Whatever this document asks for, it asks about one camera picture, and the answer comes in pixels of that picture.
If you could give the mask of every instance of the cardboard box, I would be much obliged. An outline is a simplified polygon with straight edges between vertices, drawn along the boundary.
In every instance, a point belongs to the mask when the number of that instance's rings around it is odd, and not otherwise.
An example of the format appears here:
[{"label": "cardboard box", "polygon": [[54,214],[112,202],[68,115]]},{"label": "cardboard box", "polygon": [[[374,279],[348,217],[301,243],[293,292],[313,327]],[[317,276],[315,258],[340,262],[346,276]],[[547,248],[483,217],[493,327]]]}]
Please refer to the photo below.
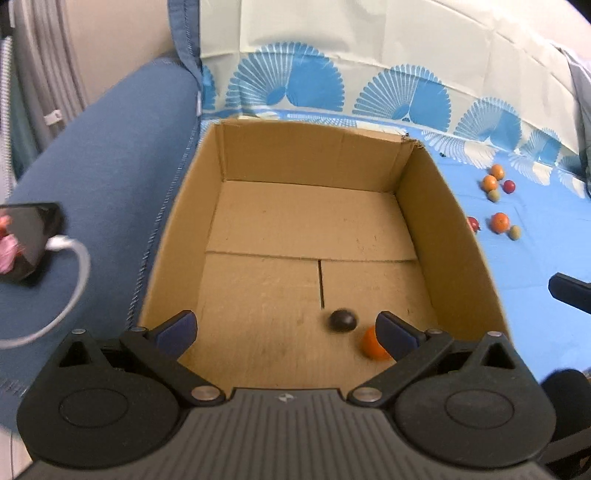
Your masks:
[{"label": "cardboard box", "polygon": [[[333,333],[334,309],[358,328]],[[392,362],[366,359],[381,310],[459,339],[506,333],[485,260],[423,146],[295,122],[211,128],[174,204],[142,311],[153,328],[191,309],[181,363],[220,386],[339,387]]]}]

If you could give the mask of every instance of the phone screen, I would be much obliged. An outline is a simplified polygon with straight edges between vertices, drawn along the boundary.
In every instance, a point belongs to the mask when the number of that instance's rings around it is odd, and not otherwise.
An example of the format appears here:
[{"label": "phone screen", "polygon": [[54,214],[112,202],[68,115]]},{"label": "phone screen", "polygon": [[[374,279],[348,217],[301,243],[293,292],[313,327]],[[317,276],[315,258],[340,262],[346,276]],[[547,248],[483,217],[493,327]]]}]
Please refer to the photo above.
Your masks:
[{"label": "phone screen", "polygon": [[18,282],[31,275],[61,223],[55,203],[0,206],[0,280]]}]

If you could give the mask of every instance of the dark purple fruit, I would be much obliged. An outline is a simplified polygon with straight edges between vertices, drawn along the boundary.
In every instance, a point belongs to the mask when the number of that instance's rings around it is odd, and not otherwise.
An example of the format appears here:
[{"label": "dark purple fruit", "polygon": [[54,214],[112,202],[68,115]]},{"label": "dark purple fruit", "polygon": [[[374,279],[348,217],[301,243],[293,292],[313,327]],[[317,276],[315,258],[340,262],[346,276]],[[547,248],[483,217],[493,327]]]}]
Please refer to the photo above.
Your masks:
[{"label": "dark purple fruit", "polygon": [[357,323],[357,315],[347,309],[335,310],[329,317],[329,327],[335,332],[351,332]]}]

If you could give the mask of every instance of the orange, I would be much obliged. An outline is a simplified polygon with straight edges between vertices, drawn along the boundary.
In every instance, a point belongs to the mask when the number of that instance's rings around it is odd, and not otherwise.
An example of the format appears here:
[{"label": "orange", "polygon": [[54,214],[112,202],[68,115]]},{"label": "orange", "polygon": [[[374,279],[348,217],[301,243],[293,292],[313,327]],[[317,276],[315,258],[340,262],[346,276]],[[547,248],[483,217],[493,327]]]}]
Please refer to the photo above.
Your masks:
[{"label": "orange", "polygon": [[371,360],[391,360],[392,357],[378,342],[375,336],[375,325],[369,327],[361,339],[361,350]]},{"label": "orange", "polygon": [[496,178],[494,178],[492,175],[487,175],[482,180],[482,188],[485,192],[495,190],[498,186],[499,184],[497,183]]},{"label": "orange", "polygon": [[497,180],[502,180],[505,178],[505,170],[503,170],[503,167],[501,167],[498,163],[495,163],[491,167],[489,173]]},{"label": "orange", "polygon": [[496,213],[491,218],[491,229],[495,233],[505,233],[510,226],[509,217],[504,213]]}]

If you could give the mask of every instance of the green fruit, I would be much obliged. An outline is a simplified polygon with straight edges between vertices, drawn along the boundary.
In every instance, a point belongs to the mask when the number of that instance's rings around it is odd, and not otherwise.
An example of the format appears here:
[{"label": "green fruit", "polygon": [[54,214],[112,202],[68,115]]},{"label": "green fruit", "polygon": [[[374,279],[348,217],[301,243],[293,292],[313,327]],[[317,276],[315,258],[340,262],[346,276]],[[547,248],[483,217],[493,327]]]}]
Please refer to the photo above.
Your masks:
[{"label": "green fruit", "polygon": [[519,240],[521,238],[521,228],[519,228],[517,225],[513,225],[511,228],[509,228],[508,235],[511,240]]},{"label": "green fruit", "polygon": [[501,199],[501,194],[499,193],[499,190],[491,190],[486,194],[486,197],[491,202],[498,202]]}]

